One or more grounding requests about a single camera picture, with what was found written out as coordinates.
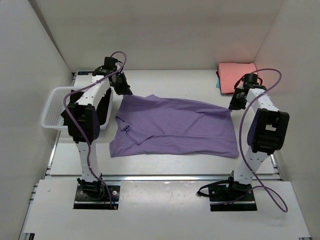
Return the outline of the purple t shirt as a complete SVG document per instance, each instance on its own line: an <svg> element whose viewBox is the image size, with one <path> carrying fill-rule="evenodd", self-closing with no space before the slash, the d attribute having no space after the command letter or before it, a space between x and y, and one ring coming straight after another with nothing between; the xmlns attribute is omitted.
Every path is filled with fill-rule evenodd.
<svg viewBox="0 0 320 240"><path fill-rule="evenodd" d="M110 156L144 154L239 156L231 111L180 98L125 95L115 116Z"/></svg>

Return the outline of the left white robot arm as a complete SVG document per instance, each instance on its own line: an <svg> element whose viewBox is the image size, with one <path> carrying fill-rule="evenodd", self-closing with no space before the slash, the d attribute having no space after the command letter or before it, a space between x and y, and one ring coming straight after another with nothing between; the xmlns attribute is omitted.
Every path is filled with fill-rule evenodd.
<svg viewBox="0 0 320 240"><path fill-rule="evenodd" d="M108 120L102 120L98 111L105 115L110 113L112 91L117 95L132 94L123 72L124 65L113 55L105 57L103 65L93 71L90 84L68 93L63 99L64 122L80 157L82 175L77 181L93 199L101 198L106 189L98 167L96 140L101 125Z"/></svg>

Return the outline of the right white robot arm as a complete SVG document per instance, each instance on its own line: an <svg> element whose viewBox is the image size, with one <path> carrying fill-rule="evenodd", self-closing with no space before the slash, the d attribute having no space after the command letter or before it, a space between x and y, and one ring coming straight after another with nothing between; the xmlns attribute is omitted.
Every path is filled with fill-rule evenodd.
<svg viewBox="0 0 320 240"><path fill-rule="evenodd" d="M239 142L242 162L230 174L229 184L224 187L224 195L236 200L252 187L252 180L261 164L275 151L282 148L290 115L280 111L267 95L267 88L256 73L246 73L234 85L234 93L228 107L231 111L245 110L240 121L239 139L242 139L244 118L249 108L254 118L248 130L244 153Z"/></svg>

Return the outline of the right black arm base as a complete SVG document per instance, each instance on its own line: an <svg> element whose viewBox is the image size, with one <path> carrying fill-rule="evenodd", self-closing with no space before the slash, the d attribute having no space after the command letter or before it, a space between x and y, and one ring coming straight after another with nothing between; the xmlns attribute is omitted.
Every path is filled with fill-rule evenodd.
<svg viewBox="0 0 320 240"><path fill-rule="evenodd" d="M209 198L212 212L254 212L258 210L252 185L239 183L232 175L226 180L200 187L196 195Z"/></svg>

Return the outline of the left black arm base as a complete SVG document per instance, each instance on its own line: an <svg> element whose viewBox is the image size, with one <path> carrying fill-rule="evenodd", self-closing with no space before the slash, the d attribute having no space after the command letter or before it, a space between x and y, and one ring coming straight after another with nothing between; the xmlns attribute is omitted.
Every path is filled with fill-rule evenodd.
<svg viewBox="0 0 320 240"><path fill-rule="evenodd" d="M76 188L73 209L76 210L118 210L121 185L108 185L110 196L106 187L101 184L97 189L83 188L79 183Z"/></svg>

